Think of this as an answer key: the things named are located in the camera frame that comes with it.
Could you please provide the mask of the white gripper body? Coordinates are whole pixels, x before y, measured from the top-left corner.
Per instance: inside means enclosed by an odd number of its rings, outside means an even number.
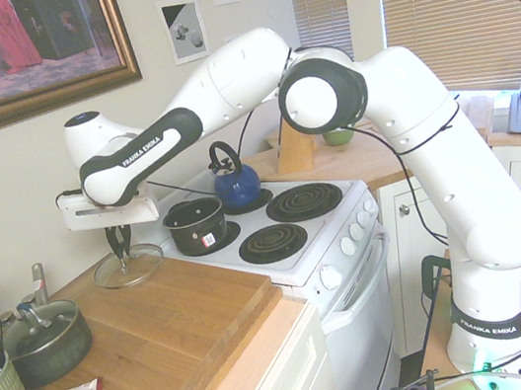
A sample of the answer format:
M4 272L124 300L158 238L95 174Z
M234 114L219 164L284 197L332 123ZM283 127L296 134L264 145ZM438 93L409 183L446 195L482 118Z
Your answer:
M123 206L95 206L84 195L64 195L58 203L70 231L131 225L159 218L156 196L148 185L140 186L136 196Z

